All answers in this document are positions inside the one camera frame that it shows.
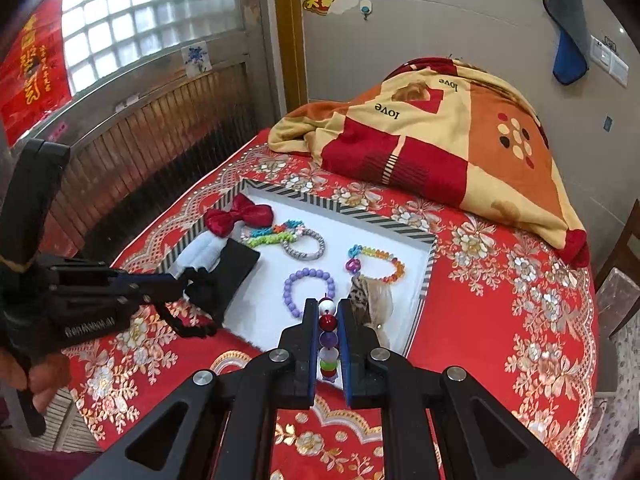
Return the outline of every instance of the human hand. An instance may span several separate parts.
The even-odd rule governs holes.
[[[0,379],[16,390],[28,387],[33,392],[33,405],[43,413],[56,391],[71,380],[69,359],[62,354],[49,354],[43,362],[31,367],[27,376],[12,355],[0,348]]]

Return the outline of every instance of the window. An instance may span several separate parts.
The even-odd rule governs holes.
[[[238,0],[62,0],[71,95],[164,48],[241,27]]]

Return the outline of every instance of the red poster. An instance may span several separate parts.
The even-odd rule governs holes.
[[[0,113],[8,145],[69,101],[62,0],[44,0],[0,66]]]

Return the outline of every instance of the red bead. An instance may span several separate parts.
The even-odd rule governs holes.
[[[322,370],[322,368],[320,368],[320,373],[322,374],[322,377],[333,377],[338,373],[338,368],[335,370]]]
[[[322,314],[318,319],[318,326],[324,332],[333,332],[338,326],[338,320],[331,314]]]

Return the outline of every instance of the wooden panel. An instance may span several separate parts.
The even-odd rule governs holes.
[[[275,0],[287,111],[306,104],[302,0]]]

